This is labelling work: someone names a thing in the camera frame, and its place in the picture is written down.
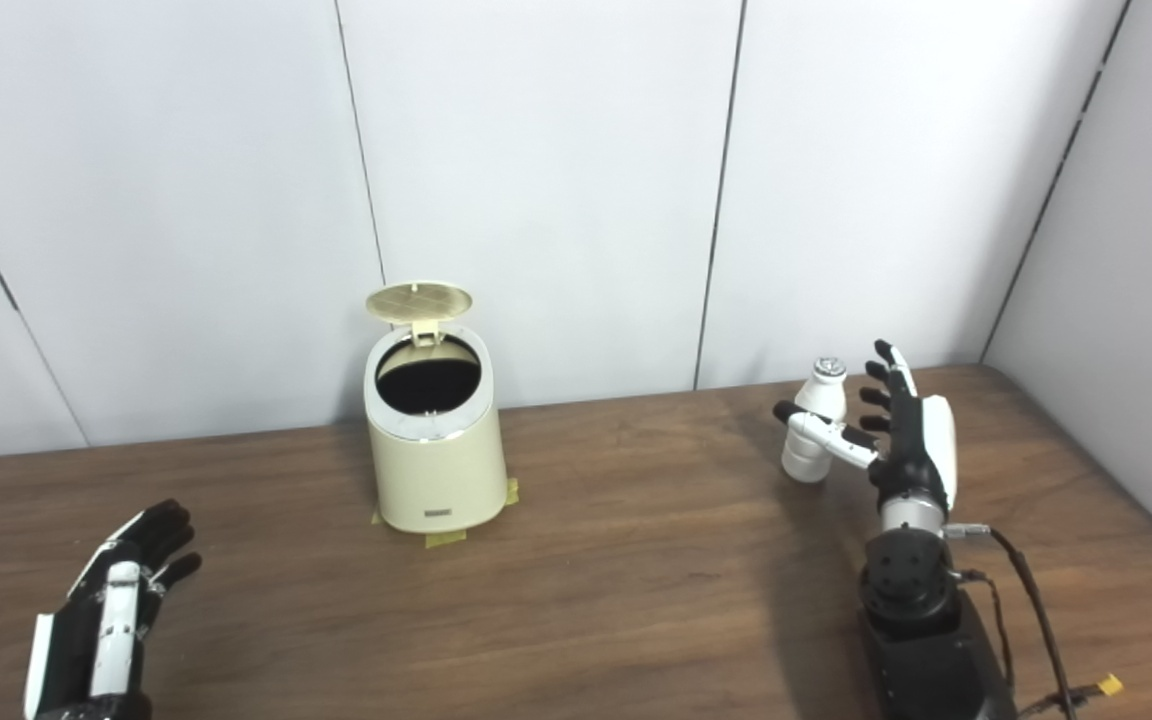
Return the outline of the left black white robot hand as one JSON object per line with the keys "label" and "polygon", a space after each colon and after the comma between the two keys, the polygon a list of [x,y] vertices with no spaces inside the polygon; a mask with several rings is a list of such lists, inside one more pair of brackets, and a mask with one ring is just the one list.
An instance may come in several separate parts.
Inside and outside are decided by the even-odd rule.
{"label": "left black white robot hand", "polygon": [[36,617],[22,715],[150,719],[145,642],[166,594],[200,569],[191,514],[174,498],[138,511],[92,553],[59,611]]}

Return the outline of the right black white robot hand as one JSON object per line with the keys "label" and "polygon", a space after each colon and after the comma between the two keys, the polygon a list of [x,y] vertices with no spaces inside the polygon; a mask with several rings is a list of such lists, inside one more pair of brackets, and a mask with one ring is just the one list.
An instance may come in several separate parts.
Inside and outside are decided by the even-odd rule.
{"label": "right black white robot hand", "polygon": [[956,424],[940,395],[920,395],[905,357],[890,342],[874,342],[877,361],[867,376],[881,382],[861,388],[864,404],[879,409],[846,420],[846,365],[820,357],[795,400],[781,400],[772,414],[786,429],[781,450],[785,473],[799,483],[819,483],[835,461],[861,468],[881,502],[895,497],[924,497],[943,514],[957,497]]}

